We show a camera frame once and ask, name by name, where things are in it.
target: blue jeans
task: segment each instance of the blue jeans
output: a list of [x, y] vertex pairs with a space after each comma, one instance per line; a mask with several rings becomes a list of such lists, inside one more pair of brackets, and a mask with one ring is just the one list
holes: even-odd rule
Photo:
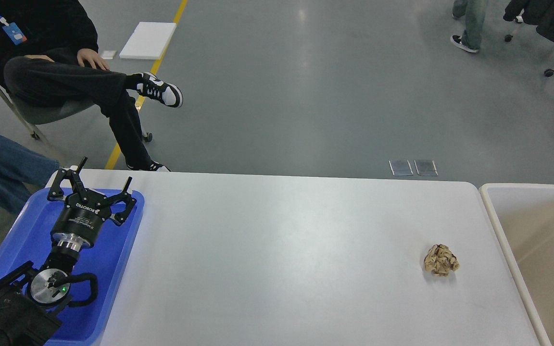
[[461, 42], [472, 49], [480, 49], [482, 43], [482, 26], [486, 15], [488, 0], [455, 0], [453, 15], [457, 18], [466, 16], [466, 29], [461, 35]]
[[0, 136], [0, 207], [18, 214], [31, 196], [23, 183], [44, 186], [59, 162]]

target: beige bin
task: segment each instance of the beige bin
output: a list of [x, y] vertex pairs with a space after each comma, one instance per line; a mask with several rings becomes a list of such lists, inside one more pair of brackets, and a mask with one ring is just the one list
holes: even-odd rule
[[554, 346], [554, 185], [479, 190], [540, 344]]

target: epoxy floor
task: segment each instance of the epoxy floor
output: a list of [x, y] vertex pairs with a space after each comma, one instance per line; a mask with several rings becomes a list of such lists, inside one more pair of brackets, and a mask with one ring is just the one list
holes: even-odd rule
[[[181, 4], [81, 3], [117, 51]], [[554, 44], [532, 26], [504, 42], [507, 3], [490, 0], [472, 55], [449, 42], [448, 0], [189, 0], [158, 71], [185, 103], [145, 101], [147, 148], [179, 172], [554, 184]], [[104, 168], [115, 145], [97, 107], [40, 128], [66, 165]], [[0, 134], [48, 155], [1, 100]], [[439, 176], [393, 177], [389, 160], [417, 159]], [[0, 209], [0, 240], [13, 219]]]

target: hand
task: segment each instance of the hand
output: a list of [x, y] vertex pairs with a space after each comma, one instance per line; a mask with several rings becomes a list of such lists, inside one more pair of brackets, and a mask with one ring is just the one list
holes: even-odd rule
[[78, 65], [84, 67], [84, 62], [88, 62], [91, 68], [97, 69], [98, 67], [104, 71], [110, 71], [110, 67], [101, 56], [98, 55], [93, 49], [83, 48], [78, 51], [76, 55], [78, 59]]
[[45, 61], [55, 62], [46, 55], [25, 55], [25, 57], [29, 59], [44, 59]]

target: knee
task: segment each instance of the knee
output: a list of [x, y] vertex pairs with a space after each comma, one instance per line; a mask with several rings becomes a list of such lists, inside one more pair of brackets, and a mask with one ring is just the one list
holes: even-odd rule
[[18, 91], [18, 85], [26, 76], [28, 60], [26, 57], [13, 57], [4, 66], [4, 81], [13, 94]]

